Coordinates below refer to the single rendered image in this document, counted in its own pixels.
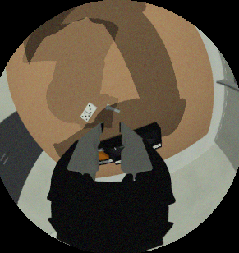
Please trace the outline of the black rack of labelled bins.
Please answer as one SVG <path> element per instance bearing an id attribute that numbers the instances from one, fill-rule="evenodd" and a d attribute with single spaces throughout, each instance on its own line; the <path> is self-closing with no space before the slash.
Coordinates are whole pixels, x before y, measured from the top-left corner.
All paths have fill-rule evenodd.
<path id="1" fill-rule="evenodd" d="M 134 132 L 141 136 L 143 139 L 146 139 L 151 144 L 151 146 L 154 147 L 155 150 L 162 147 L 161 127 L 158 125 L 157 122 L 135 129 Z M 98 149 L 103 148 L 104 153 L 109 156 L 109 159 L 105 159 L 102 161 L 99 160 L 99 165 L 104 165 L 108 163 L 115 163 L 116 165 L 121 164 L 121 152 L 124 147 L 120 149 L 114 149 L 121 145 L 123 145 L 122 135 L 100 141 Z"/>

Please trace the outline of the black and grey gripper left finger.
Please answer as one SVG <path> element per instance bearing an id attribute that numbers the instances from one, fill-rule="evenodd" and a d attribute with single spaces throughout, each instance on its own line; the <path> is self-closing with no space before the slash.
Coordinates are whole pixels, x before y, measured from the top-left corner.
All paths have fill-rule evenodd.
<path id="1" fill-rule="evenodd" d="M 88 173 L 95 181 L 99 170 L 99 136 L 103 133 L 103 122 L 92 128 L 58 160 L 51 178 L 51 186 L 47 200 L 52 201 L 54 192 L 64 183 L 72 180 L 83 180 L 83 174 Z"/>

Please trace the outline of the orange rectangular block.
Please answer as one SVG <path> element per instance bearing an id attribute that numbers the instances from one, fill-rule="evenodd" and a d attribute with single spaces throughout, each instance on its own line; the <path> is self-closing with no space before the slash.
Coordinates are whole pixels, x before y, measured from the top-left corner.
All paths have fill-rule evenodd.
<path id="1" fill-rule="evenodd" d="M 105 160 L 105 159 L 109 159 L 109 156 L 107 154 L 105 154 L 103 151 L 99 152 L 99 160 Z"/>

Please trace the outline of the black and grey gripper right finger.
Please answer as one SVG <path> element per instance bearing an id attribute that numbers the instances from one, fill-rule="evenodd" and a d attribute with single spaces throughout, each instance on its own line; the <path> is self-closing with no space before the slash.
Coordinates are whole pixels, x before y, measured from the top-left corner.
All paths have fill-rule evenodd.
<path id="1" fill-rule="evenodd" d="M 167 198 L 168 205 L 176 202 L 168 167 L 159 153 L 146 139 L 142 139 L 124 122 L 120 122 L 122 133 L 121 170 L 131 173 L 133 181 L 148 182 L 156 186 Z"/>

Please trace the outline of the white domino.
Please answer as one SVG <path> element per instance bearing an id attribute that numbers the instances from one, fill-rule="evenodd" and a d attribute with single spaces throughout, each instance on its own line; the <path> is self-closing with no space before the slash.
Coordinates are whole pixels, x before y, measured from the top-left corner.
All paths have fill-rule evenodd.
<path id="1" fill-rule="evenodd" d="M 92 116 L 92 114 L 96 110 L 96 108 L 97 108 L 96 106 L 94 106 L 91 102 L 89 102 L 80 117 L 88 122 L 90 117 Z"/>

